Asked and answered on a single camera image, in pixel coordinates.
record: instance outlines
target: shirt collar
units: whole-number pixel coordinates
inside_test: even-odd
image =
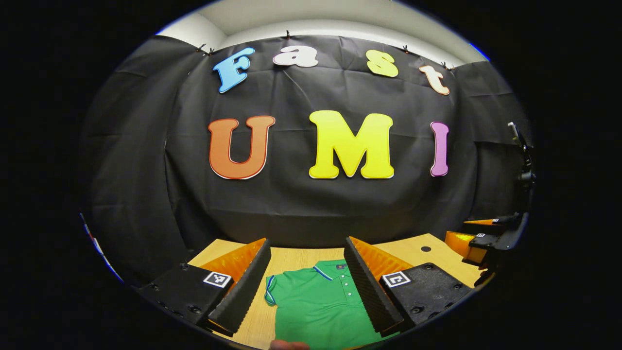
[[[344,269],[337,269],[337,265],[345,265]],[[333,280],[338,278],[340,275],[350,276],[350,269],[348,269],[348,265],[346,264],[345,259],[341,260],[327,260],[317,262],[313,269],[317,271],[320,275],[322,275],[327,280]]]

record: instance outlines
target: green polo shirt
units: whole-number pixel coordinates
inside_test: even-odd
[[[345,349],[390,338],[374,331],[345,260],[266,277],[267,303],[277,305],[276,339],[311,350]]]

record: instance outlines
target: shirt sleeve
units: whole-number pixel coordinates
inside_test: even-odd
[[[281,275],[272,275],[266,277],[266,293],[264,299],[270,306],[283,305],[283,301],[287,298],[291,290],[292,282],[290,278]]]

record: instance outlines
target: pink letter i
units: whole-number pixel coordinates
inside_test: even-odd
[[[434,165],[430,169],[432,176],[445,176],[449,171],[447,167],[447,134],[449,128],[443,123],[433,121],[430,124],[434,132]]]

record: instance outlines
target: white ceiling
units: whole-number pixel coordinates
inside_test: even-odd
[[[482,55],[468,41],[399,1],[221,0],[198,12],[219,27],[225,35],[285,21],[337,19],[367,23],[410,35],[433,44],[464,62],[482,60]]]

